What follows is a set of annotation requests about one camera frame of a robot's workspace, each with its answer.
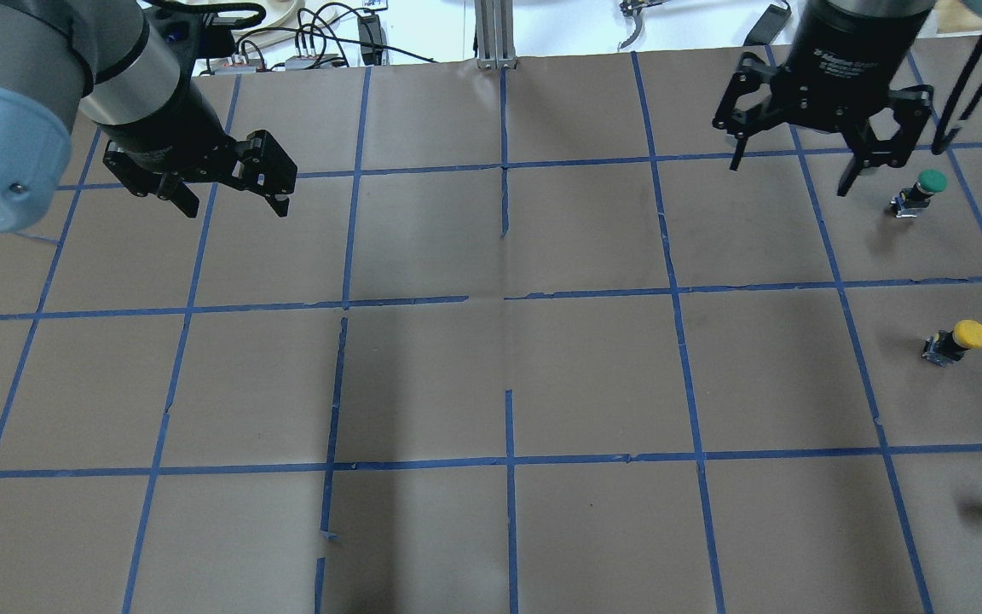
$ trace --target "cable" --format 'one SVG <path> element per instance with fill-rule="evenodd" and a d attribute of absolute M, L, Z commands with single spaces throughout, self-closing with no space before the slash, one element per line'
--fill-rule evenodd
<path fill-rule="evenodd" d="M 305 12 L 309 13 L 310 15 L 312 15 L 313 17 L 315 17 L 313 19 L 313 22 L 310 22 L 308 24 L 305 24 L 305 23 L 301 22 L 301 11 L 305 11 Z M 311 37 L 311 39 L 312 39 L 312 36 L 320 36 L 320 38 L 323 40 L 323 42 L 324 42 L 325 45 L 327 45 L 328 40 L 335 40 L 336 43 L 352 43 L 352 45 L 362 45 L 362 46 L 366 46 L 366 47 L 371 47 L 373 49 L 387 49 L 389 51 L 396 51 L 397 54 L 408 55 L 408 57 L 412 57 L 414 59 L 421 60 L 421 61 L 424 61 L 424 62 L 437 63 L 437 61 L 434 60 L 433 58 L 426 58 L 423 55 L 413 54 L 412 51 L 406 51 L 406 50 L 401 49 L 399 47 L 393 47 L 392 45 L 383 45 L 382 43 L 363 43 L 361 40 L 351 40 L 350 38 L 339 38 L 338 36 L 335 36 L 335 31 L 333 31 L 332 28 L 331 28 L 332 24 L 335 24 L 336 22 L 339 21 L 339 19 L 342 19 L 342 17 L 344 17 L 346 15 L 347 15 L 347 13 L 344 13 L 344 14 L 340 15 L 339 17 L 336 17 L 336 19 L 335 20 L 332 20 L 332 22 L 330 23 L 330 22 L 327 22 L 327 20 L 324 20 L 323 17 L 320 17 L 319 13 L 313 13 L 313 11 L 311 11 L 309 9 L 302 8 L 302 9 L 299 9 L 297 11 L 297 17 L 299 17 L 299 23 L 301 23 L 301 27 L 299 27 L 299 28 L 292 28 L 292 27 L 283 27 L 283 26 L 271 26 L 271 27 L 260 27 L 260 28 L 256 28 L 256 30 L 250 30 L 249 32 L 245 32 L 245 34 L 242 34 L 240 36 L 240 38 L 237 39 L 237 43 L 235 43 L 235 47 L 237 47 L 238 49 L 241 49 L 242 48 L 242 43 L 244 43 L 246 40 L 248 40 L 248 38 L 250 36 L 252 36 L 254 34 L 260 34 L 260 32 L 295 32 L 296 37 L 297 37 L 297 35 L 305 35 L 305 34 L 308 34 Z M 332 35 L 330 36 L 330 35 L 324 34 L 324 32 L 321 32 L 321 27 L 319 25 L 316 25 L 315 24 L 317 21 L 319 21 L 320 23 L 324 23 L 328 27 L 328 31 L 331 32 Z M 348 60 L 347 60 L 347 55 L 344 53 L 344 47 L 343 47 L 343 45 L 339 45 L 338 47 L 339 47 L 339 54 L 344 58 L 344 63 L 346 63 L 347 66 L 350 66 L 350 62 L 348 62 Z M 317 67 L 317 66 L 319 66 L 321 64 L 321 62 L 323 62 L 323 60 L 324 60 L 324 51 L 325 50 L 326 50 L 326 47 L 322 47 L 321 53 L 320 53 L 319 57 L 317 57 L 317 62 L 312 67 Z"/>
<path fill-rule="evenodd" d="M 432 65 L 437 64 L 437 60 L 434 58 L 426 58 L 423 55 L 413 54 L 412 51 L 405 51 L 399 47 L 393 47 L 392 45 L 381 45 L 381 43 L 363 43 L 361 40 L 351 40 L 350 38 L 335 38 L 335 36 L 325 36 L 323 34 L 317 34 L 321 38 L 330 38 L 331 40 L 336 40 L 339 43 L 354 43 L 355 45 L 362 45 L 363 47 L 374 47 L 374 49 L 388 49 L 389 51 L 396 51 L 397 54 L 408 55 L 410 58 L 417 60 L 422 60 L 424 62 L 432 63 Z"/>
<path fill-rule="evenodd" d="M 300 16 L 301 15 L 301 12 L 303 12 L 303 11 L 305 11 L 305 12 L 307 12 L 310 15 L 313 16 L 313 20 L 310 22 L 310 35 L 309 35 L 310 38 L 313 37 L 312 28 L 316 28 L 316 22 L 319 20 L 320 23 L 323 23 L 324 24 L 324 27 L 328 28 L 328 31 L 332 33 L 332 40 L 335 40 L 336 43 L 340 43 L 340 40 L 338 38 L 335 38 L 336 32 L 334 30 L 332 30 L 332 24 L 331 23 L 328 23 L 327 20 L 325 20 L 325 19 L 323 19 L 323 17 L 321 17 L 320 10 L 317 10 L 316 12 L 313 12 L 313 11 L 310 11 L 309 9 L 307 9 L 305 7 L 302 7 L 300 9 L 297 9 L 297 15 Z M 317 32 L 316 35 L 317 36 L 320 36 L 320 38 L 326 40 L 326 38 L 324 36 L 324 32 Z M 340 55 L 340 57 L 342 57 L 344 59 L 344 65 L 351 66 L 350 60 L 347 59 L 347 52 L 344 51 L 344 46 L 343 45 L 336 45 L 336 46 L 339 47 L 339 55 Z M 323 57 L 324 57 L 324 52 L 322 51 L 321 52 L 321 55 L 320 55 L 320 58 L 323 58 Z M 319 61 L 317 61 L 313 65 L 313 67 L 316 67 L 317 65 L 319 65 L 320 58 L 317 58 L 317 60 L 319 60 Z"/>
<path fill-rule="evenodd" d="M 957 124 L 950 127 L 950 121 L 952 116 L 954 116 L 955 110 L 957 110 L 957 103 L 962 97 L 962 93 L 965 92 L 965 87 L 968 86 L 969 79 L 972 77 L 972 72 L 975 70 L 975 65 L 979 63 L 979 59 L 982 58 L 982 34 L 979 35 L 975 47 L 972 49 L 972 54 L 969 56 L 968 61 L 965 62 L 965 67 L 962 69 L 962 74 L 957 78 L 957 84 L 954 85 L 954 89 L 950 92 L 950 98 L 946 100 L 946 107 L 943 109 L 942 118 L 939 120 L 939 127 L 935 129 L 934 132 L 934 142 L 931 144 L 931 153 L 934 155 L 942 155 L 944 151 L 954 142 L 958 133 L 962 131 L 965 127 L 966 122 L 972 117 L 972 113 L 975 110 L 975 106 L 979 104 L 979 100 L 982 98 L 982 80 L 979 81 L 979 86 L 975 89 L 975 93 L 972 94 L 972 100 L 966 105 L 965 110 L 962 112 L 962 116 L 957 120 Z"/>
<path fill-rule="evenodd" d="M 152 4 L 154 7 L 172 11 L 175 13 L 187 13 L 190 15 L 203 15 L 211 13 L 222 13 L 226 11 L 252 11 L 256 13 L 251 17 L 241 17 L 229 25 L 230 30 L 245 30 L 247 27 L 256 27 L 264 23 L 268 17 L 268 9 L 256 3 L 222 3 L 222 4 L 202 4 L 190 5 L 176 3 L 174 0 L 143 0 L 144 3 Z"/>
<path fill-rule="evenodd" d="M 268 72 L 268 60 L 264 59 L 264 52 L 260 50 L 260 46 L 258 46 L 256 43 L 253 43 L 252 40 L 245 40 L 245 42 L 241 43 L 241 54 L 244 55 L 245 58 L 249 57 L 249 54 L 245 53 L 246 45 L 252 45 L 252 48 L 257 51 L 257 54 L 260 55 L 260 69 L 263 70 L 264 72 Z"/>

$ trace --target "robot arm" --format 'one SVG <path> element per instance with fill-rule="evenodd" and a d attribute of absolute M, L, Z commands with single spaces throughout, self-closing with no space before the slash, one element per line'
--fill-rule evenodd
<path fill-rule="evenodd" d="M 982 0 L 965 0 L 982 14 Z M 713 127 L 736 139 L 737 170 L 748 139 L 788 122 L 839 132 L 853 156 L 839 183 L 846 192 L 864 168 L 908 163 L 933 112 L 930 85 L 890 90 L 889 83 L 934 8 L 934 0 L 808 0 L 790 55 L 779 67 L 742 55 Z M 771 96 L 741 110 L 737 101 L 761 86 Z M 880 139 L 869 118 L 892 110 L 896 132 Z"/>
<path fill-rule="evenodd" d="M 194 217 L 186 182 L 260 194 L 281 217 L 297 167 L 266 131 L 227 136 L 134 0 L 0 0 L 0 232 L 47 212 L 78 110 L 109 135 L 102 158 L 135 195 Z"/>

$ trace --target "black cable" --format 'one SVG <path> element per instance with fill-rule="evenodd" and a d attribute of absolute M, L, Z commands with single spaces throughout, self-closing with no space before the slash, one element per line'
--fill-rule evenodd
<path fill-rule="evenodd" d="M 247 27 L 256 27 L 264 23 L 268 17 L 268 9 L 256 3 L 222 3 L 222 4 L 201 4 L 190 5 L 176 3 L 175 0 L 143 0 L 144 3 L 152 4 L 154 7 L 172 11 L 175 13 L 187 13 L 190 15 L 203 15 L 211 13 L 223 13 L 226 11 L 252 11 L 257 13 L 251 17 L 241 17 L 229 25 L 230 30 L 245 30 Z"/>
<path fill-rule="evenodd" d="M 310 25 L 310 35 L 309 35 L 310 38 L 312 38 L 312 36 L 313 36 L 312 30 L 313 30 L 313 28 L 316 28 L 316 22 L 320 22 L 320 23 L 323 23 L 324 24 L 324 27 L 328 28 L 328 31 L 332 33 L 332 40 L 336 40 L 336 43 L 340 43 L 340 40 L 338 38 L 335 38 L 336 32 L 334 30 L 332 30 L 332 24 L 331 23 L 328 23 L 328 20 L 325 20 L 325 19 L 323 19 L 323 17 L 321 17 L 320 10 L 317 10 L 316 12 L 313 12 L 313 11 L 310 11 L 309 9 L 306 9 L 305 7 L 302 7 L 300 9 L 297 9 L 297 14 L 301 15 L 301 12 L 303 12 L 303 11 L 305 11 L 305 12 L 307 12 L 310 15 L 313 16 L 313 20 L 309 24 Z M 327 38 L 325 38 L 325 36 L 324 36 L 324 32 L 323 31 L 318 31 L 316 33 L 316 35 L 317 36 L 320 36 L 320 38 L 322 38 L 324 40 L 327 40 Z M 347 59 L 347 52 L 344 51 L 344 46 L 343 45 L 336 45 L 336 46 L 339 47 L 339 55 L 340 55 L 340 57 L 342 57 L 344 59 L 344 65 L 351 66 L 350 60 Z M 324 57 L 324 54 L 322 52 L 322 54 L 320 55 L 320 57 L 317 58 L 317 62 L 313 63 L 313 67 L 316 67 L 317 65 L 320 65 L 320 59 L 323 58 L 323 57 Z"/>
<path fill-rule="evenodd" d="M 408 55 L 417 60 L 422 60 L 424 62 L 432 63 L 432 65 L 437 64 L 437 60 L 434 58 L 426 58 L 423 55 L 413 54 L 412 51 L 405 51 L 399 47 L 393 47 L 392 45 L 382 45 L 381 43 L 363 43 L 361 40 L 351 40 L 350 38 L 335 38 L 335 36 L 325 36 L 317 32 L 317 36 L 322 36 L 323 38 L 330 38 L 331 40 L 336 40 L 339 43 L 353 43 L 354 45 L 362 45 L 365 47 L 372 47 L 374 49 L 388 49 L 389 51 L 396 51 L 397 54 Z"/>
<path fill-rule="evenodd" d="M 246 60 L 249 58 L 249 54 L 245 52 L 246 45 L 252 45 L 252 48 L 257 51 L 257 54 L 260 55 L 260 69 L 264 72 L 268 72 L 268 60 L 264 59 L 264 52 L 260 50 L 260 46 L 253 43 L 252 40 L 245 40 L 245 42 L 241 43 L 241 54 L 245 56 Z"/>
<path fill-rule="evenodd" d="M 955 110 L 957 110 L 957 103 L 962 97 L 962 93 L 965 92 L 965 87 L 968 86 L 969 79 L 972 77 L 972 72 L 975 70 L 975 66 L 978 65 L 979 59 L 982 58 L 982 34 L 979 35 L 975 47 L 972 49 L 972 54 L 969 56 L 968 61 L 965 62 L 965 67 L 962 69 L 962 74 L 957 78 L 957 84 L 954 85 L 954 89 L 950 92 L 950 98 L 946 100 L 946 107 L 943 109 L 942 118 L 939 119 L 939 127 L 935 129 L 934 132 L 934 142 L 931 144 L 931 153 L 934 155 L 942 155 L 944 151 L 954 142 L 958 133 L 962 131 L 965 127 L 966 122 L 972 117 L 972 113 L 979 104 L 979 100 L 982 98 L 982 80 L 979 81 L 979 86 L 972 94 L 972 100 L 966 105 L 965 110 L 962 112 L 962 116 L 958 118 L 957 124 L 950 127 L 950 121 L 952 116 L 954 116 Z"/>

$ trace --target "table surface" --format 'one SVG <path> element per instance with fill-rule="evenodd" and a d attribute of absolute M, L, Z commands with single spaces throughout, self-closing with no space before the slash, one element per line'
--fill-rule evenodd
<path fill-rule="evenodd" d="M 837 198 L 838 136 L 726 170 L 739 54 L 202 78 L 284 220 L 79 120 L 0 236 L 0 613 L 982 611 L 982 350 L 920 358 L 982 322 L 982 108 Z"/>

